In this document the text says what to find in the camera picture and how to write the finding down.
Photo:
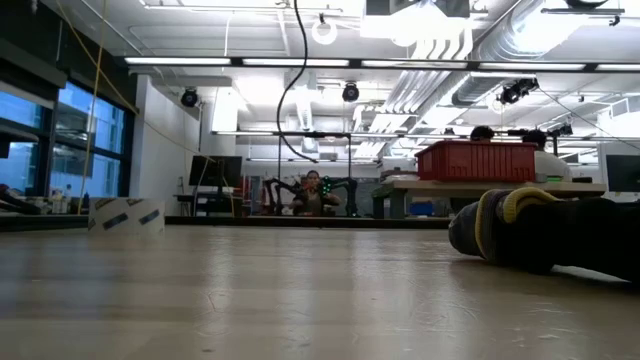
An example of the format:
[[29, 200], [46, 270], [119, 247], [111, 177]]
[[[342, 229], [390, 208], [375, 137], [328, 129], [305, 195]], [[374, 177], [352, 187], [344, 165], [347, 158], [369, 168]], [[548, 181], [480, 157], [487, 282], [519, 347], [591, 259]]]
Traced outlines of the black shelf table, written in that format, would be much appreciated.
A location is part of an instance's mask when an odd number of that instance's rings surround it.
[[0, 184], [0, 211], [22, 215], [83, 215], [89, 211], [90, 197], [72, 197], [59, 191], [53, 195], [26, 196], [23, 192]]

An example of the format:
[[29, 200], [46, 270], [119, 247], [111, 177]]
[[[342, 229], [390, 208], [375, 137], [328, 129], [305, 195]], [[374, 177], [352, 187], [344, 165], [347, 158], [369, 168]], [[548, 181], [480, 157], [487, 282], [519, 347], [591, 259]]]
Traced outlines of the red ribbed crate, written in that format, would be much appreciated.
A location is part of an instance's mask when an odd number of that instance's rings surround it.
[[421, 180], [525, 183], [535, 180], [535, 147], [445, 140], [415, 155]]

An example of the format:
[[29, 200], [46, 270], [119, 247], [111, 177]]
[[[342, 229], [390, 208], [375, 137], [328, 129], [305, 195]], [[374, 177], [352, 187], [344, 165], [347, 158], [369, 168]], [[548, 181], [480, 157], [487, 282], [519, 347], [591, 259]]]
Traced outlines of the black monitor desk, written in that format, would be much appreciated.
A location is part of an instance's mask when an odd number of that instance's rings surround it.
[[180, 205], [180, 215], [187, 217], [237, 217], [241, 213], [241, 203], [230, 194], [218, 196], [204, 192], [176, 194]]

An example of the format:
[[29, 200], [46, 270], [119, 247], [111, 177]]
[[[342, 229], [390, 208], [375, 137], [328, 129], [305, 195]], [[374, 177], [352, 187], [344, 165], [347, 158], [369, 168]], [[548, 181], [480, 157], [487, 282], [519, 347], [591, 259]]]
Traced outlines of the black beam with light strips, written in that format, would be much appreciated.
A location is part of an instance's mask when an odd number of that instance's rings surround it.
[[640, 73], [640, 63], [408, 60], [359, 58], [124, 57], [129, 67], [327, 68], [512, 73]]

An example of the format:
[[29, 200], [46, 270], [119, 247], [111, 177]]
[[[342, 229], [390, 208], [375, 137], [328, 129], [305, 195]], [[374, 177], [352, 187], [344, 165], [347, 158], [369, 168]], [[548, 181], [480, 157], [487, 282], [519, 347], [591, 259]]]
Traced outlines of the black table frame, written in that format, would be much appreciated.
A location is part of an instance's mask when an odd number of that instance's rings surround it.
[[[0, 232], [86, 228], [87, 216], [0, 216]], [[446, 230], [448, 218], [372, 219], [341, 217], [250, 216], [245, 218], [166, 216], [166, 225], [227, 227], [300, 227], [348, 229]]]

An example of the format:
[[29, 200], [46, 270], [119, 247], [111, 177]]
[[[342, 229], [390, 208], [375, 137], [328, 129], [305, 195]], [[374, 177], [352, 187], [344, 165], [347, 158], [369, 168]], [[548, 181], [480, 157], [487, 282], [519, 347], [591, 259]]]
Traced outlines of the silver ventilation duct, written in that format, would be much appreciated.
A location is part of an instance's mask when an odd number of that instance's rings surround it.
[[544, 57], [609, 0], [523, 0], [475, 48], [472, 58], [530, 61]]

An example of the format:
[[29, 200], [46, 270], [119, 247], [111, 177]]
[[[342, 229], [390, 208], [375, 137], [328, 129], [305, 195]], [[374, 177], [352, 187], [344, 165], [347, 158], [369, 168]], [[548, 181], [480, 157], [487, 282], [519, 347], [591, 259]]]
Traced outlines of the black computer monitor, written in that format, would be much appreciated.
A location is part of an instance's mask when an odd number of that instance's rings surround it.
[[196, 155], [192, 158], [188, 184], [238, 188], [242, 182], [242, 161], [239, 156]]
[[607, 155], [606, 172], [610, 192], [640, 192], [640, 156]]

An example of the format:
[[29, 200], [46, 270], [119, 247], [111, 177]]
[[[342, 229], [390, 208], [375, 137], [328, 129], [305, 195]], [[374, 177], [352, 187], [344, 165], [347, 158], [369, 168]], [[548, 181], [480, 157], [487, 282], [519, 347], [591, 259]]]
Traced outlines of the black framed window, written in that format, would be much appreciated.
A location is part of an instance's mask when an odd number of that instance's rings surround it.
[[68, 82], [54, 102], [0, 81], [0, 128], [37, 138], [0, 156], [0, 184], [25, 195], [81, 197], [129, 192], [133, 113]]

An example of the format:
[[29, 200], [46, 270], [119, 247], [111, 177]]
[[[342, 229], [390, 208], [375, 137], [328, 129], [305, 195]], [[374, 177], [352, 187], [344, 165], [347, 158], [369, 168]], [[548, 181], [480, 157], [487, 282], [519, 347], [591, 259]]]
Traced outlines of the wooden table green legs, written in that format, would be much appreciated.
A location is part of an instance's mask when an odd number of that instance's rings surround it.
[[561, 199], [600, 197], [608, 190], [606, 184], [545, 182], [545, 183], [483, 183], [439, 182], [433, 180], [394, 180], [372, 192], [373, 218], [385, 218], [385, 200], [389, 200], [389, 217], [405, 218], [406, 200], [413, 197], [479, 198], [491, 189], [515, 190], [534, 187]]

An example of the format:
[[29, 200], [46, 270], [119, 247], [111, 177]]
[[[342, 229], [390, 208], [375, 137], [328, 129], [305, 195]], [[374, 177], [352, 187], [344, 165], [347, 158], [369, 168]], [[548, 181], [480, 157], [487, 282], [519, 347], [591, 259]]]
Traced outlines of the black overhead box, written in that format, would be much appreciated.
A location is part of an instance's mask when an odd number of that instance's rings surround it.
[[387, 16], [410, 8], [437, 9], [446, 17], [470, 17], [469, 0], [366, 0], [364, 14]]

